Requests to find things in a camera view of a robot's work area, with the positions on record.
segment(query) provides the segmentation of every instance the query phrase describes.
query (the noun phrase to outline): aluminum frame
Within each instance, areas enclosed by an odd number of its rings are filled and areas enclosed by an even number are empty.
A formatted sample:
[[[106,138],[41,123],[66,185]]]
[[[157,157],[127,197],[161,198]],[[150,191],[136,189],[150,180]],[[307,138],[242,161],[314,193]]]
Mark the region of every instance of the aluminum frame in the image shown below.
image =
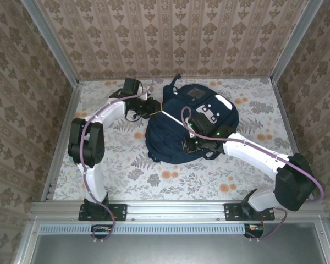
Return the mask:
[[[150,224],[234,224],[259,223],[260,221],[226,221],[224,204],[238,201],[113,201],[128,205],[128,215],[122,225]],[[40,226],[47,223],[65,224],[66,226],[90,224],[111,224],[111,222],[79,222],[81,200],[56,200],[35,202],[32,205],[22,243],[15,264],[30,263],[39,236]],[[279,223],[283,212],[276,211]],[[314,223],[318,239],[327,263],[330,263],[330,226],[321,203],[304,204],[298,212],[289,212],[286,223]]]
[[[69,63],[67,56],[65,55],[63,49],[61,48],[58,38],[55,37],[53,31],[51,30],[48,21],[40,10],[37,2],[35,0],[22,0],[23,5],[27,9],[28,13],[32,17],[34,24],[39,29],[40,34],[45,39],[50,50],[54,54],[54,57],[58,61],[60,67],[64,71],[67,79],[71,83],[73,88],[78,86],[78,77],[72,65]]]
[[[51,162],[47,180],[45,182],[44,190],[41,196],[41,201],[52,199],[54,187],[56,186],[56,182],[60,174],[60,168],[63,162],[64,153],[70,135],[71,122],[76,114],[76,109],[79,103],[83,85],[84,83],[80,82],[78,87],[72,90],[70,102],[66,110],[66,115],[61,127],[53,160]]]
[[[308,1],[306,7],[303,10],[301,17],[299,18],[291,37],[286,43],[284,50],[275,64],[273,71],[271,72],[271,79],[277,83],[282,73],[284,72],[288,62],[292,58],[293,53],[296,51],[299,43],[301,42],[305,32],[312,23],[313,18],[319,10],[319,7],[323,3],[323,0],[312,0]]]

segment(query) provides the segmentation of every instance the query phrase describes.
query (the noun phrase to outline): floral wallpaper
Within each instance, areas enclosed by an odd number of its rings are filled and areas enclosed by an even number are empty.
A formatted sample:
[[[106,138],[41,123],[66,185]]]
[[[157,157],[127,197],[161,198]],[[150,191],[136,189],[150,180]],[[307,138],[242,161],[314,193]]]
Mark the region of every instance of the floral wallpaper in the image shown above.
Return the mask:
[[[40,200],[71,91],[21,1],[0,0],[0,263]]]
[[[162,102],[163,87],[171,81],[158,79],[153,97]],[[145,87],[150,83],[142,82]],[[210,87],[231,100],[240,115],[238,131],[248,139],[280,153],[292,153],[270,79],[180,79],[176,86],[192,83]],[[116,80],[86,81],[76,116],[96,112],[123,84]],[[250,190],[274,183],[255,167],[228,155],[179,165],[155,163],[147,156],[147,122],[140,119],[132,123],[120,117],[105,131],[101,166],[111,200],[241,200]],[[53,198],[84,196],[81,172],[66,150]]]
[[[269,76],[307,0],[38,0],[79,79]]]
[[[278,81],[299,151],[326,191],[330,220],[330,1],[324,1]]]

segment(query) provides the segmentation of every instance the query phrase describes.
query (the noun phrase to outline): backpack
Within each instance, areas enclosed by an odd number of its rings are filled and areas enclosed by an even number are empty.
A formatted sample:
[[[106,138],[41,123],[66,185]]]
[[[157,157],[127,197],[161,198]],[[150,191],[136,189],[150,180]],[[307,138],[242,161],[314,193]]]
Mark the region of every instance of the backpack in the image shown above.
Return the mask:
[[[235,129],[239,123],[238,111],[231,102],[231,106],[227,103],[229,102],[227,99],[203,85],[190,84],[180,89],[176,88],[175,82],[179,78],[181,75],[177,75],[170,85],[164,87],[163,111],[152,115],[149,119],[145,133],[148,156],[155,162],[163,161],[171,164],[190,162],[200,157],[213,160],[219,156],[218,151],[208,156],[209,150],[189,154],[183,150],[182,141],[189,136],[189,132],[182,126],[182,108],[189,106],[192,115],[204,113],[217,128],[225,124]],[[188,117],[189,112],[185,111],[184,118]]]

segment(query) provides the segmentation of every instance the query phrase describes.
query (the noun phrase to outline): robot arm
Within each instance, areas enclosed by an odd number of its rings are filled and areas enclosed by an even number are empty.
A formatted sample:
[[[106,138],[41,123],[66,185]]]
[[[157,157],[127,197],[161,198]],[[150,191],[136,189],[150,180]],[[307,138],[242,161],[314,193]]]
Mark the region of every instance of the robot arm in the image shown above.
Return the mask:
[[[86,183],[88,184],[94,198],[99,202],[107,199],[107,192],[103,184],[103,176],[101,170],[101,160],[105,154],[104,132],[118,117],[127,114],[129,110],[135,111],[139,116],[149,115],[161,110],[161,105],[156,100],[148,98],[148,94],[144,93],[138,98],[132,98],[126,101],[114,102],[117,98],[134,96],[138,94],[141,83],[135,79],[126,78],[124,87],[113,93],[108,99],[107,107],[97,114],[90,115],[85,119],[75,118],[71,124],[70,140],[68,145],[68,154],[72,157],[73,162],[78,165],[82,174],[86,173]],[[83,160],[86,166],[81,164],[80,145],[82,130],[89,120],[93,117],[89,124],[83,144]],[[88,202],[95,203],[95,200],[87,192],[85,199]]]
[[[202,149],[219,151],[253,165],[275,181],[275,186],[253,190],[246,196],[240,205],[246,218],[276,206],[298,211],[314,190],[314,179],[306,177],[288,164],[312,175],[303,155],[296,153],[290,157],[280,154],[248,140],[226,125],[216,128],[203,113],[194,115],[186,123],[187,129],[197,135],[184,139],[183,147],[187,153]]]

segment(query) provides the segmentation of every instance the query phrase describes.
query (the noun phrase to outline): backpack strap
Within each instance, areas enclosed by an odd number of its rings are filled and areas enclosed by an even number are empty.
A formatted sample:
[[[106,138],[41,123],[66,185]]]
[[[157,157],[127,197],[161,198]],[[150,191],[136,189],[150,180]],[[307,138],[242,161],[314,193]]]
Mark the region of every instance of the backpack strap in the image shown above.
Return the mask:
[[[213,154],[210,157],[208,157],[207,156],[208,153],[209,152],[202,153],[202,157],[209,161],[215,160],[220,155],[220,152],[216,151],[216,152],[213,152]]]
[[[172,80],[172,82],[169,85],[165,85],[164,90],[163,90],[163,104],[175,96],[173,89],[176,88],[175,83],[180,78],[181,78],[181,75],[178,74],[178,75],[176,75],[176,77]]]
[[[154,155],[152,153],[150,153],[150,151],[148,152],[148,158],[151,158],[154,162],[160,162],[161,160],[154,157]]]

